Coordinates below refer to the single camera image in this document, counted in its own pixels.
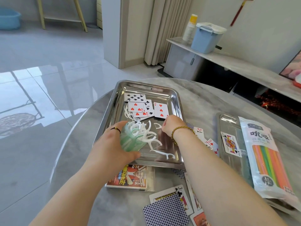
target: blue plastic tub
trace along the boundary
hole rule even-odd
[[[197,23],[191,48],[201,53],[207,54],[212,52],[227,31],[225,28],[211,23]]]
[[[20,28],[20,16],[20,13],[12,9],[0,7],[0,30]]]

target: green plastic container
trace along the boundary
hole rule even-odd
[[[142,135],[134,136],[133,133],[130,131],[128,122],[122,129],[121,134],[120,134],[120,144],[121,147],[124,151],[126,152],[131,152],[131,151],[139,151],[145,144],[146,142],[142,142],[138,140],[139,137]]]

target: curtain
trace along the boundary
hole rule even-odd
[[[167,59],[168,38],[181,35],[191,0],[155,0],[144,60],[156,65]]]

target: blue basin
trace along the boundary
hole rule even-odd
[[[20,28],[20,16],[20,13],[12,9],[0,7],[0,30]]]

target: black ring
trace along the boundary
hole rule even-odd
[[[121,134],[121,132],[120,132],[119,128],[117,128],[117,127],[114,127],[114,128],[111,128],[110,130],[112,130],[112,129],[116,129],[116,130],[118,130],[118,131],[119,131],[119,134]]]

